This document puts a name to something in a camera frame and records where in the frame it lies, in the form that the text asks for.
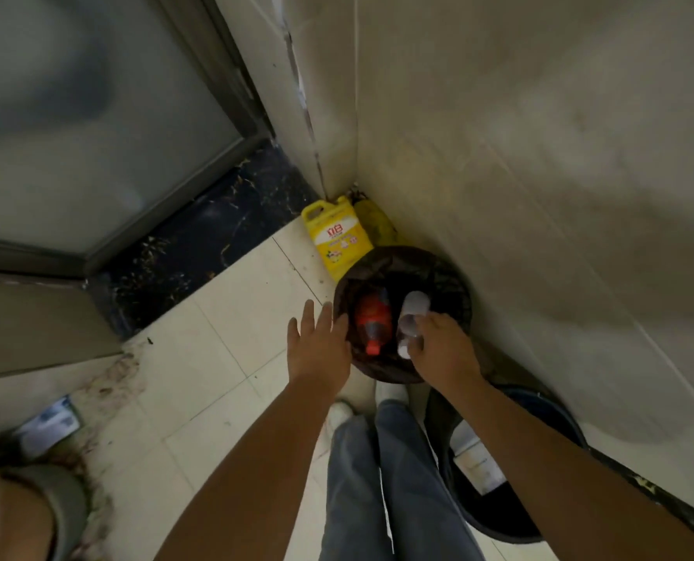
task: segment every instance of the leg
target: leg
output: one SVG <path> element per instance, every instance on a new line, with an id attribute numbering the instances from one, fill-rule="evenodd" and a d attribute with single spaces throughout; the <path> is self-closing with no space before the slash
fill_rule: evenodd
<path id="1" fill-rule="evenodd" d="M 407 406 L 392 399 L 383 401 L 375 427 L 396 557 L 401 561 L 484 561 Z"/>
<path id="2" fill-rule="evenodd" d="M 334 432 L 319 561 L 393 559 L 372 435 L 361 415 Z"/>

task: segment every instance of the yellow plastic jug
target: yellow plastic jug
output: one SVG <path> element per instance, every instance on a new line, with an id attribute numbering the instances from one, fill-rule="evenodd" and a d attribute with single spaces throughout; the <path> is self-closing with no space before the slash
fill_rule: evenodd
<path id="1" fill-rule="evenodd" d="M 301 216 L 334 281 L 373 249 L 347 197 L 337 199 L 336 205 L 317 200 L 305 207 Z"/>

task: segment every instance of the white sneaker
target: white sneaker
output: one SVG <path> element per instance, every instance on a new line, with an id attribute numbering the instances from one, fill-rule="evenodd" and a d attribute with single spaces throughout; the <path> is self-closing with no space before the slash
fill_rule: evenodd
<path id="1" fill-rule="evenodd" d="M 387 399 L 394 399 L 404 405 L 409 405 L 409 391 L 403 384 L 389 384 L 388 382 L 377 381 L 375 383 L 375 406 Z"/>
<path id="2" fill-rule="evenodd" d="M 352 408 L 344 402 L 334 402 L 329 408 L 329 413 L 326 414 L 326 435 L 329 441 L 334 436 L 336 428 L 342 425 L 350 417 L 354 415 Z"/>

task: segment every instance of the door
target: door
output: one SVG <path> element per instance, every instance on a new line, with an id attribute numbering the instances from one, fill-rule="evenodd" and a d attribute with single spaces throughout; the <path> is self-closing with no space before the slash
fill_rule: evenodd
<path id="1" fill-rule="evenodd" d="M 0 0 L 0 271 L 84 275 L 263 133 L 241 131 L 148 0 Z"/>

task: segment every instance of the red bottle cap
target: red bottle cap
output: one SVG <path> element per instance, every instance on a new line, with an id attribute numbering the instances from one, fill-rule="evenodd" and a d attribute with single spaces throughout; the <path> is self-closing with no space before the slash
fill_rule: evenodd
<path id="1" fill-rule="evenodd" d="M 378 341 L 369 340 L 368 346 L 365 347 L 365 352 L 371 356 L 378 356 L 380 354 L 380 344 Z"/>

